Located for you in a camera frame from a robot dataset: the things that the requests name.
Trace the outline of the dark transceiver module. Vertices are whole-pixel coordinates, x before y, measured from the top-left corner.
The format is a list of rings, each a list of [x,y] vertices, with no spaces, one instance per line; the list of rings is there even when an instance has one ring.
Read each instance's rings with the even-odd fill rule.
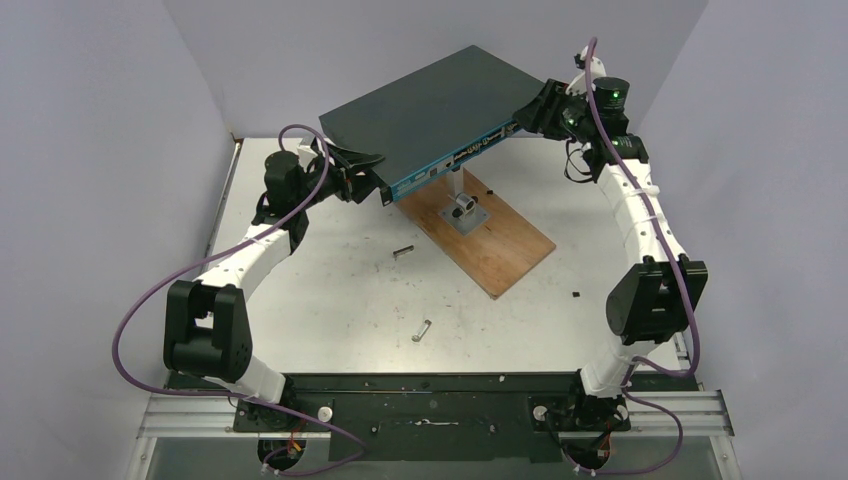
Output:
[[[393,256],[394,259],[398,259],[400,256],[408,254],[408,253],[412,252],[414,249],[415,249],[414,245],[408,245],[406,247],[403,247],[403,248],[400,248],[398,250],[393,251],[392,256]]]

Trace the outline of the teal grey network switch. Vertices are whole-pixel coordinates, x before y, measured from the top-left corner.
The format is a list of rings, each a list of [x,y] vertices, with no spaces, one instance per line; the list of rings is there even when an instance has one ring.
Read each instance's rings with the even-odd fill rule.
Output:
[[[469,46],[319,117],[337,147],[383,160],[371,169],[395,203],[520,131],[514,113],[541,80]]]

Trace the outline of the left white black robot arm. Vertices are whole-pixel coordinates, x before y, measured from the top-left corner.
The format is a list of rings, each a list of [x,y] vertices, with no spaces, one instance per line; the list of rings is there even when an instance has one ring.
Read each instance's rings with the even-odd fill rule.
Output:
[[[253,353],[247,301],[262,281],[304,240],[308,208],[329,197],[363,202],[378,185],[374,168],[385,160],[330,146],[317,140],[269,155],[265,190],[240,250],[192,281],[168,289],[163,360],[175,372],[262,400],[259,417],[271,429],[290,428],[298,403],[287,392],[292,383]]]

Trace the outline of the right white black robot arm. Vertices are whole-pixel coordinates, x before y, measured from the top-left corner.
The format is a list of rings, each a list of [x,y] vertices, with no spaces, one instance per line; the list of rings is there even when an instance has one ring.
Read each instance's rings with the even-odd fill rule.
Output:
[[[696,330],[694,309],[708,279],[705,263],[686,254],[660,206],[647,148],[630,132],[624,112],[629,89],[615,77],[583,89],[550,79],[513,113],[522,129],[565,142],[567,153],[586,163],[590,183],[612,209],[629,263],[606,299],[610,332],[579,371],[582,390],[565,402],[567,418],[579,428],[604,417],[603,398],[619,396],[638,365],[675,377],[691,374],[648,356],[675,335]]]

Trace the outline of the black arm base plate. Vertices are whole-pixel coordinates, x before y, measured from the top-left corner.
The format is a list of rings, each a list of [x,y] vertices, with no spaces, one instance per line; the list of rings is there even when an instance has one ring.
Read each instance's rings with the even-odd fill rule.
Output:
[[[574,420],[576,373],[295,374],[286,406],[330,422],[367,445],[368,461],[489,461],[524,457],[559,463],[553,432],[584,432],[588,447],[611,414]]]

